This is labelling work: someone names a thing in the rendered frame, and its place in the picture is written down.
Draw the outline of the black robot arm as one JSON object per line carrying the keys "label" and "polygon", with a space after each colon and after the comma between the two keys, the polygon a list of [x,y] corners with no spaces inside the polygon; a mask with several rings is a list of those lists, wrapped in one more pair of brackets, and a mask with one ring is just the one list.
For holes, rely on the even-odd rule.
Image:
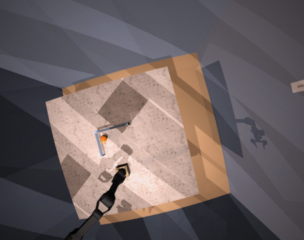
{"label": "black robot arm", "polygon": [[[85,233],[97,222],[100,220],[104,213],[111,210],[112,206],[115,203],[115,192],[120,184],[122,184],[126,178],[126,168],[118,169],[118,172],[114,175],[111,183],[111,187],[109,190],[104,193],[96,203],[96,208],[92,212],[91,216],[79,227],[75,228],[72,232],[70,232],[64,240],[82,240]],[[100,211],[99,203],[103,203],[108,210],[105,212]]]}

